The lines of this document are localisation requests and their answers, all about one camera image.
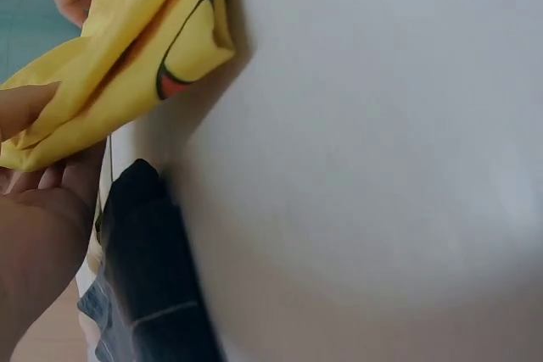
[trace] cartoon face print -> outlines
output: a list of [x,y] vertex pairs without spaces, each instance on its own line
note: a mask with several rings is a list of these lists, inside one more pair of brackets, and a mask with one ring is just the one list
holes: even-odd
[[177,95],[201,76],[198,66],[180,64],[180,61],[188,53],[193,53],[192,57],[198,61],[197,57],[201,52],[199,47],[202,48],[203,45],[195,43],[199,38],[195,33],[201,30],[213,31],[212,26],[202,25],[213,24],[215,21],[214,3],[215,0],[198,0],[166,50],[156,77],[156,89],[160,99]]

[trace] black fabric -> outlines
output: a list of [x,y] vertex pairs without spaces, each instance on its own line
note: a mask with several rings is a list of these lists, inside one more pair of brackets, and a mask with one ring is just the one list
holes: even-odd
[[104,258],[79,302],[102,333],[102,362],[221,362],[179,208],[138,160],[117,180],[101,223]]

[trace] yellow cloth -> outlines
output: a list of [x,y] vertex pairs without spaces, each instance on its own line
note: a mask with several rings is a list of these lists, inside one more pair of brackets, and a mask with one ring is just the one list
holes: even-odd
[[0,89],[60,81],[0,166],[32,171],[103,140],[233,56],[225,0],[92,0],[81,37]]

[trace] finger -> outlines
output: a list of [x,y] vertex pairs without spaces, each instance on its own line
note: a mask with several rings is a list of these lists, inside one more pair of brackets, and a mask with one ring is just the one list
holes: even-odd
[[62,186],[62,176],[64,174],[64,163],[59,162],[49,167],[38,185],[40,190],[50,190]]
[[57,4],[59,12],[73,24],[82,27],[87,20],[87,10],[90,7],[90,0],[87,0],[87,5],[83,8],[81,0],[54,0]]
[[83,23],[87,20],[87,12],[82,8],[78,8],[75,4],[58,6],[59,12],[70,22],[79,28],[82,28]]
[[0,167],[0,194],[8,192],[9,182],[11,181],[12,170]]
[[45,170],[34,171],[32,173],[15,172],[11,179],[11,185],[8,188],[8,194],[37,190],[43,173],[45,173]]
[[85,12],[85,19],[88,17],[88,10],[91,8],[92,0],[78,0],[74,3],[74,6]]
[[66,160],[66,168],[62,177],[62,187],[73,192],[94,213],[98,196],[98,183],[105,142],[100,142],[83,152]]
[[8,140],[34,123],[58,87],[56,83],[0,91],[0,140]]

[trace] white wall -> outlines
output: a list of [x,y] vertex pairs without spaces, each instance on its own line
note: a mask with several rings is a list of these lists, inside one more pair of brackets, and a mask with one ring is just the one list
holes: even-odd
[[136,125],[230,360],[543,359],[543,3],[243,5],[184,148],[232,72]]

